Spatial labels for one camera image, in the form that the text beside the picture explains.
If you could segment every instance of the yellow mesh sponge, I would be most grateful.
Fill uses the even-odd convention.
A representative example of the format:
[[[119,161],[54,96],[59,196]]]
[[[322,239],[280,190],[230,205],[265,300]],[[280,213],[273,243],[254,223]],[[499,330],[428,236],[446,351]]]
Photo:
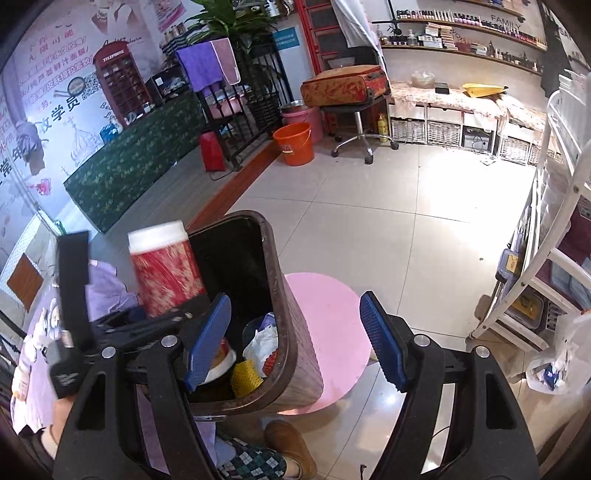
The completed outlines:
[[[244,397],[262,384],[262,378],[258,376],[252,360],[246,360],[234,366],[230,385],[237,397]]]

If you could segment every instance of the white wall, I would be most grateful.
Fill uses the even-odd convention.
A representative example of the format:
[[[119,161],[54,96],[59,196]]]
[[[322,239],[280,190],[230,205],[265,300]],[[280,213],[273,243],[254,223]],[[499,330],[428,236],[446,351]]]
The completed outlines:
[[[280,50],[279,55],[285,68],[285,74],[290,84],[291,93],[294,95],[294,100],[300,100],[300,86],[305,80],[309,80],[314,76],[314,68],[310,60],[310,53],[306,38],[302,31],[300,16],[297,13],[291,14],[286,20],[277,25],[277,30],[295,27],[300,45],[298,47],[286,48]]]
[[[386,0],[361,1],[370,21],[389,21],[391,19]],[[527,7],[520,1],[513,3],[513,9],[523,13],[525,17],[525,22],[522,24],[512,15],[503,14],[490,8],[479,7],[478,5],[452,2],[451,0],[397,0],[392,3],[395,12],[396,10],[405,9],[450,9],[453,12],[466,15],[480,15],[483,20],[494,23],[511,22],[524,33],[544,38],[544,27],[536,2],[530,3]],[[383,25],[381,28],[385,32],[387,25]],[[422,31],[423,26],[401,23],[400,28],[403,34],[408,34],[410,29],[415,32],[417,30]],[[493,35],[461,28],[455,28],[454,34],[458,39],[462,37],[468,41],[475,41],[485,45],[492,41],[493,45],[502,51],[508,51],[516,56],[523,55],[523,52],[526,52],[528,58],[541,60],[542,52]],[[540,77],[509,66],[487,60],[430,51],[384,50],[384,57],[388,74],[393,80],[410,80],[410,76],[415,71],[425,70],[434,73],[436,81],[448,83],[452,87],[460,87],[468,82],[508,86],[508,92],[527,106],[545,110],[547,104],[544,91],[540,88]]]

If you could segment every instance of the white lid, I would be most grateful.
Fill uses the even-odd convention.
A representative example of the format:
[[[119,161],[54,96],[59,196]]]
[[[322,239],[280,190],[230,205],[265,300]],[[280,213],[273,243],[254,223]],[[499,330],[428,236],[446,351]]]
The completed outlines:
[[[151,252],[189,239],[180,220],[142,228],[128,233],[127,237],[129,239],[129,253],[132,255]]]

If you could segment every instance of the wicker basket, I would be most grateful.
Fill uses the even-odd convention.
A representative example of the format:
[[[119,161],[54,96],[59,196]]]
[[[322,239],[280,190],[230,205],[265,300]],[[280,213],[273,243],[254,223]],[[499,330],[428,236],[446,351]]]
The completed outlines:
[[[530,157],[530,143],[518,138],[506,137],[501,143],[499,156],[503,160],[526,165]]]
[[[399,142],[425,143],[425,121],[392,118],[392,139]]]
[[[459,147],[462,138],[462,127],[446,122],[427,121],[427,143],[445,147]]]

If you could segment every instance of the green tablecloth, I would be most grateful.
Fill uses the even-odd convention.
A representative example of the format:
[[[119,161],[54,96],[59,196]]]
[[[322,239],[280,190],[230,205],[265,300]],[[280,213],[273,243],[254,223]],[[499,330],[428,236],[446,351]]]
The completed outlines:
[[[176,161],[197,146],[205,125],[197,96],[185,93],[137,120],[92,155],[64,186],[105,233]]]

